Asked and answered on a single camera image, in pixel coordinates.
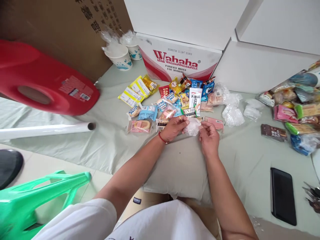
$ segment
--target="green chair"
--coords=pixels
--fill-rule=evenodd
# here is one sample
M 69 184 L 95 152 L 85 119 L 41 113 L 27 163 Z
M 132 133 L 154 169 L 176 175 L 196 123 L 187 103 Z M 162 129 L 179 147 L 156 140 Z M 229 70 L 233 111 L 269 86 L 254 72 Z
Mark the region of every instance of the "green chair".
M 50 184 L 34 189 L 48 180 Z M 43 178 L 1 190 L 0 239 L 30 240 L 45 226 L 37 223 L 35 209 L 67 193 L 62 207 L 62 210 L 65 209 L 72 204 L 78 188 L 90 180 L 89 172 L 70 175 L 57 171 Z

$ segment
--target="blue patterned paper cup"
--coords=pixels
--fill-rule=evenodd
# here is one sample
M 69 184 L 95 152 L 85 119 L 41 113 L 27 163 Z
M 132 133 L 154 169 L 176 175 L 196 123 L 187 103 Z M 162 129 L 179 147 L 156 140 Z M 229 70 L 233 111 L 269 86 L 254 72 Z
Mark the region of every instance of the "blue patterned paper cup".
M 132 68 L 132 61 L 126 46 L 119 44 L 119 51 L 117 51 L 117 54 L 108 52 L 104 52 L 104 54 L 120 71 L 128 71 Z
M 140 47 L 139 45 L 134 45 L 134 46 L 126 46 L 129 50 L 129 54 L 132 60 L 138 61 L 142 59 L 142 55 L 140 53 Z

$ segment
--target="black phone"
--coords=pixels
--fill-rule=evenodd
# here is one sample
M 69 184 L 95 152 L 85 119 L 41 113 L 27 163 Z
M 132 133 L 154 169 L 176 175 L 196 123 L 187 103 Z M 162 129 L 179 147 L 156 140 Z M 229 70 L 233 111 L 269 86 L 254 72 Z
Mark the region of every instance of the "black phone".
M 272 215 L 281 221 L 296 226 L 292 176 L 276 168 L 271 168 L 270 172 Z

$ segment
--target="floor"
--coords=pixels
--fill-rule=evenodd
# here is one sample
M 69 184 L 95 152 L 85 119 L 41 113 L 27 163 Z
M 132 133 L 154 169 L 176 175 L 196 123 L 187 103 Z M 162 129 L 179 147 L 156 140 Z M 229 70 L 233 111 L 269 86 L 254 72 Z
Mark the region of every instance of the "floor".
M 52 174 L 58 170 L 64 170 L 67 174 L 76 174 L 81 172 L 90 172 L 92 179 L 89 184 L 80 187 L 77 191 L 73 203 L 86 202 L 91 200 L 96 193 L 111 179 L 112 175 L 91 168 L 76 165 L 57 158 L 44 156 L 13 147 L 0 144 L 0 149 L 18 150 L 24 158 L 24 164 L 19 175 L 8 186 L 15 186 L 25 182 L 29 182 L 48 174 Z M 55 200 L 39 207 L 36 212 L 40 223 L 47 223 L 61 210 L 65 196 L 61 196 Z

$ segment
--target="person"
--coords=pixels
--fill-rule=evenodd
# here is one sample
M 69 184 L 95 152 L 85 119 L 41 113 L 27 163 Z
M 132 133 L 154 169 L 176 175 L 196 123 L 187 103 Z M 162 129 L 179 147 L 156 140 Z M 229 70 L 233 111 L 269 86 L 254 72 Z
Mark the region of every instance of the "person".
M 144 199 L 135 198 L 135 193 L 148 179 L 166 143 L 174 140 L 188 124 L 185 116 L 172 118 L 164 130 L 130 158 L 92 200 L 68 206 L 34 239 L 215 239 L 209 231 L 211 223 L 206 223 L 206 227 L 197 215 L 200 211 L 196 213 L 180 200 L 145 208 L 114 229 L 129 202 L 137 206 L 142 204 Z M 212 123 L 201 124 L 199 140 L 222 238 L 258 239 L 219 159 L 219 133 Z

